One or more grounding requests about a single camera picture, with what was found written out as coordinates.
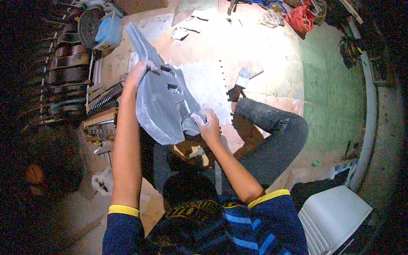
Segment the black pants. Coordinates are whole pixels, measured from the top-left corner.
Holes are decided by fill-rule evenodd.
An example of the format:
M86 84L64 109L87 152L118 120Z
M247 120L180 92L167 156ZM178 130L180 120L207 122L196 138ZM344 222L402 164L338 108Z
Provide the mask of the black pants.
M237 103L235 115L248 119L271 134L253 153L239 160L260 184L269 186L286 170L305 145L308 137L306 120L294 113L248 98L242 98ZM144 148L142 149L143 175L160 193L163 193L166 180L175 174L166 161L169 151L157 143L152 150L154 140L148 137L142 137L141 142ZM214 183L215 173L204 173L204 175ZM235 196L224 173L222 193Z

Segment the red plastic bag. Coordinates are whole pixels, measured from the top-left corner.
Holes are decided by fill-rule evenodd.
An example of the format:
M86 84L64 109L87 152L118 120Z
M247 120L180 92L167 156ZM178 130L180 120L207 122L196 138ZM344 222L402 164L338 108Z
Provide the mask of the red plastic bag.
M314 19L315 16L306 6L296 7L285 16L286 22L300 33L312 30Z

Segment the yellow sleeve cuff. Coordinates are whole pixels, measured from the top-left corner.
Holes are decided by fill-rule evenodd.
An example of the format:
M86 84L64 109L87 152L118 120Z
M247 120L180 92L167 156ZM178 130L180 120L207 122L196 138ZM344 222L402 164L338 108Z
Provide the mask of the yellow sleeve cuff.
M267 201L269 199L273 199L275 197L279 197L282 195L290 195L289 191L287 189L280 189L277 191L273 191L269 194L266 194L265 196L261 196L260 198L255 199L254 201L252 201L251 203L249 203L248 208L252 209L255 205L262 203L264 201Z
M136 216L140 219L140 211L127 205L113 204L109 207L109 213L123 213Z

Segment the hand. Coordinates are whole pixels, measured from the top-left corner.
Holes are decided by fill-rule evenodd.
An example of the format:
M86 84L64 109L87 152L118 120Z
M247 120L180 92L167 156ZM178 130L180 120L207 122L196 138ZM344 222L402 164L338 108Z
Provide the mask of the hand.
M135 68L129 73L126 79L125 88L127 87L128 89L134 89L136 91L147 71L157 70L159 69L150 60L138 62Z
M207 123L204 123L201 117L193 113L191 118L196 122L200 129L201 136L206 141L209 147L221 143L220 139L220 120L215 115L212 109L202 110L207 118Z

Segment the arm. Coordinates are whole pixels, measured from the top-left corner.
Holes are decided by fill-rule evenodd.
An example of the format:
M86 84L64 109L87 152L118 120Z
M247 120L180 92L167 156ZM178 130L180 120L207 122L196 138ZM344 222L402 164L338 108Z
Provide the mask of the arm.
M142 187L139 122L136 118L137 88L148 70L157 70L151 61L141 61L126 79L118 112L113 148L113 191L111 204L139 208Z
M244 203L250 203L265 194L255 178L223 146L220 139L220 122L214 111L211 109L204 111L207 123L204 123L197 114L191 117L197 123L201 136L214 153L239 199Z

